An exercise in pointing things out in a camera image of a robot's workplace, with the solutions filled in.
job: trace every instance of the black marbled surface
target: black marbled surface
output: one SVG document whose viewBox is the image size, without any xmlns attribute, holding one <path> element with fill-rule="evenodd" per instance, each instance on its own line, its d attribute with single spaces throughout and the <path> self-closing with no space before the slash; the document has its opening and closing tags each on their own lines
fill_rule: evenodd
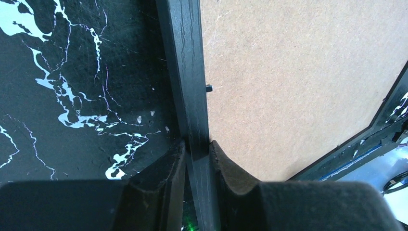
<svg viewBox="0 0 408 231">
<path fill-rule="evenodd" d="M 153 0 L 1 0 L 0 14 L 0 185 L 125 179 L 179 136 Z"/>
</svg>

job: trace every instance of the green light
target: green light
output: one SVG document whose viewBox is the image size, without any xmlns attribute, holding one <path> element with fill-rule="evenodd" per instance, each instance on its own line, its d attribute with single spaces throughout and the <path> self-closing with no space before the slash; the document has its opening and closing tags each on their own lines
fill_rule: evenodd
<svg viewBox="0 0 408 231">
<path fill-rule="evenodd" d="M 195 231 L 195 230 L 194 230 L 194 226 L 193 226 L 192 223 L 189 223 L 189 224 L 188 224 L 188 229 L 189 229 L 189 231 Z"/>
</svg>

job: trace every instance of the white paint splatter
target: white paint splatter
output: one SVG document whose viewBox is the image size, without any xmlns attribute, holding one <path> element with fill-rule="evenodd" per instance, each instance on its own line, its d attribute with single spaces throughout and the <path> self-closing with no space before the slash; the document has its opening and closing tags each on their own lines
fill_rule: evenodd
<svg viewBox="0 0 408 231">
<path fill-rule="evenodd" d="M 386 123 L 388 123 L 388 121 L 390 121 L 391 120 L 391 117 L 393 116 L 393 115 L 395 115 L 395 113 L 399 110 L 399 109 L 401 109 L 402 107 L 404 107 L 405 106 L 405 108 L 402 110 L 402 112 L 399 114 L 399 116 L 395 119 L 395 122 L 398 120 L 398 118 L 400 118 L 400 117 L 402 117 L 403 115 L 405 115 L 405 113 L 407 112 L 407 110 L 408 110 L 408 105 L 405 105 L 405 103 L 407 102 L 407 100 L 408 100 L 408 92 L 402 97 L 402 99 L 400 100 L 400 105 L 398 105 L 394 110 L 393 110 L 393 112 L 391 113 L 391 115 L 388 117 L 388 119 L 385 121 Z"/>
<path fill-rule="evenodd" d="M 25 125 L 25 123 L 23 123 L 23 125 L 24 125 L 24 128 L 26 128 L 27 131 L 30 133 L 30 138 L 34 140 L 34 141 L 33 141 L 33 148 L 34 148 L 34 151 L 35 151 L 37 160 L 39 160 L 39 161 L 43 164 L 43 166 L 45 166 L 46 168 L 48 168 L 49 170 L 52 171 L 52 174 L 50 175 L 50 180 L 54 180 L 53 176 L 54 176 L 54 174 L 55 174 L 55 169 L 52 168 L 52 167 L 50 167 L 50 166 L 48 166 L 48 165 L 38 156 L 37 147 L 36 147 L 37 138 L 33 136 L 33 132 L 32 132 L 30 129 L 28 129 L 28 127 Z"/>
<path fill-rule="evenodd" d="M 14 156 L 15 154 L 19 153 L 20 150 L 17 148 L 17 145 L 14 143 L 12 137 L 7 133 L 7 130 L 6 130 L 5 128 L 3 128 L 1 125 L 0 125 L 0 133 L 3 134 L 3 135 L 5 135 L 5 136 L 10 140 L 10 143 L 11 143 L 11 144 L 14 146 L 14 148 L 16 149 L 16 152 L 13 153 L 13 154 L 11 154 L 11 155 L 9 155 L 9 159 L 8 159 L 5 163 L 3 163 L 2 165 L 0 165 L 0 168 L 2 168 L 2 167 L 4 167 L 4 166 L 6 166 L 7 164 L 9 164 L 9 163 L 13 160 L 13 156 Z"/>
<path fill-rule="evenodd" d="M 30 13 L 18 12 L 18 5 L 20 3 L 24 4 L 28 8 Z M 17 2 L 14 2 L 13 4 L 8 4 L 0 1 L 0 27 L 8 36 L 25 33 L 29 36 L 39 38 L 43 42 L 48 41 L 46 38 L 44 38 L 44 35 L 51 36 L 51 32 L 48 34 L 44 34 L 41 32 L 41 30 L 36 25 L 33 13 L 33 9 L 25 0 L 19 0 Z M 19 25 L 28 29 L 29 33 L 27 33 Z"/>
<path fill-rule="evenodd" d="M 69 33 L 67 37 L 67 45 L 63 49 L 65 52 L 65 57 L 60 61 L 60 63 L 57 65 L 57 70 L 53 71 L 61 71 L 62 66 L 68 61 L 68 49 L 70 45 L 70 35 L 71 35 L 71 28 L 73 26 L 80 26 L 81 28 L 85 29 L 86 31 L 90 32 L 90 35 L 93 37 L 93 41 L 95 43 L 95 54 L 96 54 L 96 62 L 97 62 L 97 69 L 96 73 L 94 75 L 94 81 L 96 78 L 99 79 L 97 76 L 101 72 L 101 50 L 100 50 L 100 45 L 102 44 L 102 41 L 100 40 L 101 34 L 104 32 L 104 30 L 107 28 L 107 15 L 104 9 L 102 9 L 103 14 L 105 16 L 105 26 L 103 27 L 101 33 L 98 35 L 93 27 L 90 27 L 88 25 L 84 24 L 73 24 L 69 18 L 68 15 L 65 13 L 65 7 L 61 6 L 61 3 L 59 0 L 54 0 L 55 2 L 55 11 L 54 11 L 54 29 L 56 27 L 56 15 L 57 13 L 60 13 L 63 18 L 68 22 L 68 27 L 69 27 Z M 30 13 L 19 13 L 18 12 L 18 4 L 22 3 L 24 4 L 30 11 Z M 95 1 L 95 5 L 99 9 L 99 6 L 97 2 Z M 44 34 L 41 32 L 41 30 L 37 27 L 33 15 L 34 11 L 32 8 L 29 6 L 29 4 L 25 0 L 20 0 L 19 2 L 15 2 L 13 4 L 8 4 L 5 2 L 0 1 L 0 28 L 9 36 L 13 36 L 19 33 L 25 33 L 28 34 L 29 36 L 39 38 L 41 41 L 46 42 L 48 41 L 44 36 L 51 36 L 51 33 Z M 29 32 L 26 32 L 22 27 L 25 27 L 26 29 L 29 30 Z M 114 180 L 114 179 L 120 179 L 122 178 L 125 173 L 120 169 L 120 167 L 123 167 L 127 165 L 130 161 L 131 158 L 133 158 L 133 155 L 135 151 L 143 146 L 147 141 L 146 136 L 142 136 L 141 134 L 138 133 L 111 133 L 108 132 L 107 129 L 112 128 L 118 124 L 125 124 L 129 126 L 143 126 L 140 125 L 141 123 L 141 116 L 138 117 L 138 123 L 139 124 L 131 124 L 131 123 L 126 123 L 123 122 L 122 119 L 119 117 L 118 113 L 113 111 L 110 108 L 109 102 L 107 100 L 106 96 L 109 96 L 110 99 L 115 102 L 118 106 L 119 105 L 116 100 L 111 96 L 110 92 L 108 91 L 108 67 L 106 67 L 106 79 L 102 80 L 102 91 L 103 91 L 103 96 L 99 96 L 102 98 L 105 103 L 106 103 L 106 110 L 108 113 L 113 113 L 115 117 L 117 118 L 118 122 L 111 122 L 107 123 L 108 120 L 108 114 L 105 115 L 81 115 L 81 108 L 82 108 L 82 100 L 85 100 L 87 102 L 93 102 L 97 100 L 89 99 L 85 93 L 79 92 L 77 95 L 74 94 L 72 91 L 71 87 L 69 86 L 68 82 L 66 81 L 65 77 L 60 73 L 58 79 L 48 79 L 50 76 L 50 65 L 48 64 L 47 59 L 42 55 L 41 51 L 38 51 L 36 49 L 33 49 L 26 45 L 31 52 L 33 53 L 33 61 L 34 64 L 44 72 L 44 77 L 43 78 L 36 78 L 35 81 L 48 88 L 51 89 L 55 92 L 56 95 L 56 101 L 61 105 L 63 110 L 65 111 L 61 115 L 58 116 L 58 120 L 65 126 L 70 127 L 70 128 L 85 128 L 85 127 L 93 127 L 97 132 L 98 135 L 103 135 L 103 134 L 108 134 L 112 136 L 120 136 L 120 135 L 126 135 L 131 137 L 131 141 L 125 146 L 127 152 L 124 154 L 115 154 L 113 159 L 116 161 L 110 168 L 107 169 L 106 171 L 106 177 L 108 179 Z M 41 66 L 39 62 L 37 61 L 37 57 L 40 55 L 44 62 L 46 63 L 48 70 Z M 74 100 L 77 99 L 79 101 L 78 107 L 75 107 Z M 35 143 L 37 142 L 37 139 L 32 136 L 32 132 L 30 133 L 30 136 L 32 139 L 34 139 L 33 146 L 35 148 Z M 136 141 L 134 139 L 145 139 L 145 141 Z M 55 169 L 47 166 L 39 157 L 38 153 L 36 153 L 36 157 L 43 163 L 44 166 L 49 168 L 50 170 L 53 170 L 53 174 L 55 173 Z"/>
<path fill-rule="evenodd" d="M 337 171 L 335 171 L 335 172 L 329 174 L 328 176 L 322 178 L 320 181 L 325 181 L 325 180 L 327 180 L 327 179 L 329 179 L 329 178 L 331 178 L 331 177 L 333 177 L 333 176 L 339 174 L 340 172 L 343 172 L 344 170 L 348 169 L 349 167 L 351 167 L 353 164 L 357 163 L 358 161 L 360 161 L 360 160 L 366 158 L 368 155 L 370 155 L 372 152 L 376 151 L 376 150 L 379 149 L 379 148 L 380 148 L 380 147 L 377 147 L 377 148 L 371 150 L 370 152 L 368 152 L 367 154 L 364 154 L 364 155 L 360 156 L 359 158 L 355 159 L 354 161 L 348 163 L 348 164 L 347 164 L 346 166 L 344 166 L 343 168 L 341 168 L 341 169 L 339 169 L 339 170 L 337 170 Z"/>
</svg>

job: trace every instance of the black wooden frame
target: black wooden frame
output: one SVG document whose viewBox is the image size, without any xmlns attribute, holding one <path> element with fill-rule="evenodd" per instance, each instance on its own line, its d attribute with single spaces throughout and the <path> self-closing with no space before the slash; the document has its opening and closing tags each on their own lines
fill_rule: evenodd
<svg viewBox="0 0 408 231">
<path fill-rule="evenodd" d="M 198 225 L 214 230 L 200 1 L 156 0 L 156 5 Z"/>
<path fill-rule="evenodd" d="M 217 226 L 214 179 L 209 174 L 208 145 L 209 128 L 206 102 L 203 39 L 199 0 L 156 0 L 160 27 L 165 46 L 167 67 L 171 79 L 174 102 L 181 137 L 187 141 L 187 170 L 191 190 L 201 230 L 213 230 Z M 339 167 L 360 155 L 370 152 L 361 164 L 395 148 L 404 135 L 406 117 L 398 121 L 385 122 L 392 111 L 400 104 L 402 96 L 408 92 L 408 74 L 404 66 L 395 84 L 389 91 L 370 125 L 343 144 L 337 146 L 315 163 L 305 168 L 291 180 L 321 180 Z"/>
<path fill-rule="evenodd" d="M 338 180 L 347 173 L 357 169 L 368 161 L 396 148 L 402 138 L 406 137 L 408 117 L 390 118 L 393 110 L 401 104 L 401 98 L 408 93 L 408 62 L 405 64 L 394 85 L 391 87 L 370 125 L 337 146 L 313 164 L 300 171 L 290 180 Z M 341 173 L 330 176 L 348 163 L 367 155 L 361 161 L 348 167 Z"/>
</svg>

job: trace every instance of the brown hardboard panel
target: brown hardboard panel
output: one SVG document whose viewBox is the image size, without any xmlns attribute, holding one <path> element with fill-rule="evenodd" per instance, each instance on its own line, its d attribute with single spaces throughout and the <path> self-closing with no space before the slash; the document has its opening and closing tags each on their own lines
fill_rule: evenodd
<svg viewBox="0 0 408 231">
<path fill-rule="evenodd" d="M 406 1 L 200 3 L 210 138 L 261 180 L 366 128 L 408 59 Z"/>
</svg>

